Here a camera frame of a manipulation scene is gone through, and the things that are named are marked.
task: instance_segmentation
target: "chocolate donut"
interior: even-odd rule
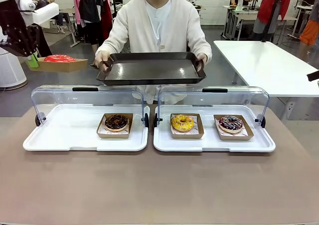
[[[128,118],[124,115],[114,114],[105,120],[105,126],[108,130],[119,132],[125,129],[128,124]]]
[[[241,119],[235,116],[226,115],[220,118],[219,125],[222,130],[235,134],[243,129],[244,123]]]

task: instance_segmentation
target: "green object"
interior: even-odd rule
[[[38,68],[39,64],[38,64],[38,60],[37,60],[35,54],[32,54],[30,57],[28,57],[28,60],[26,61],[28,66],[30,68]]]

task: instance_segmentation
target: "red vest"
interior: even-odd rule
[[[268,23],[274,2],[275,2],[275,0],[263,0],[261,2],[259,12],[257,14],[257,18],[261,22]],[[282,0],[280,13],[279,13],[281,15],[281,18],[285,18],[285,15],[286,15],[288,7],[289,7],[289,3],[290,3],[290,0]]]

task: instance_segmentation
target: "cardboard food tray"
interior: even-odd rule
[[[198,127],[198,134],[173,134],[172,130],[170,131],[171,136],[174,139],[200,139],[201,137],[203,137],[204,135],[204,127],[203,127],[203,123],[201,121],[200,115],[199,114],[185,114],[182,113],[186,116],[193,116],[197,118],[197,127]],[[171,119],[173,116],[175,115],[179,115],[179,114],[170,114],[170,119],[169,119],[169,123],[171,122]]]
[[[237,118],[239,118],[239,119],[241,119],[241,120],[243,121],[248,136],[236,136],[236,134],[233,134],[233,136],[224,136],[224,135],[222,135],[222,134],[220,133],[220,131],[219,131],[218,127],[217,127],[218,125],[216,124],[215,121],[216,121],[216,120],[220,120],[221,117],[227,116],[227,115],[229,115],[229,114],[225,114],[225,115],[216,115],[216,114],[215,114],[215,115],[214,115],[214,123],[215,123],[215,125],[216,125],[216,129],[217,129],[217,132],[218,132],[219,137],[220,137],[221,140],[241,140],[241,141],[248,141],[248,140],[250,140],[250,139],[254,136],[254,133],[253,133],[253,131],[251,130],[251,128],[249,127],[249,125],[248,125],[247,121],[245,120],[245,118],[244,118],[242,115],[233,115],[233,114],[232,114],[232,116],[235,116],[235,117],[237,117]]]
[[[130,136],[130,132],[131,132],[131,127],[132,127],[132,122],[133,122],[133,114],[120,114],[123,115],[125,117],[127,117],[129,119],[129,132],[127,134],[120,134],[117,132],[112,132],[112,134],[102,134],[99,133],[100,127],[103,126],[103,128],[105,130],[107,130],[107,128],[105,127],[105,119],[107,119],[108,117],[112,116],[114,114],[104,114],[100,124],[98,126],[98,129],[96,130],[96,133],[99,135],[100,138],[102,139],[128,139]]]
[[[32,71],[42,72],[73,72],[87,68],[87,59],[76,59],[75,62],[44,62],[45,57],[38,58],[38,68],[29,67]]]

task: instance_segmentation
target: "person's left hand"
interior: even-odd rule
[[[197,60],[198,61],[203,61],[204,62],[204,65],[206,64],[207,62],[207,55],[204,54],[204,53],[199,53],[198,56],[197,56]],[[201,70],[201,65],[198,66],[197,68],[197,71],[200,71]]]

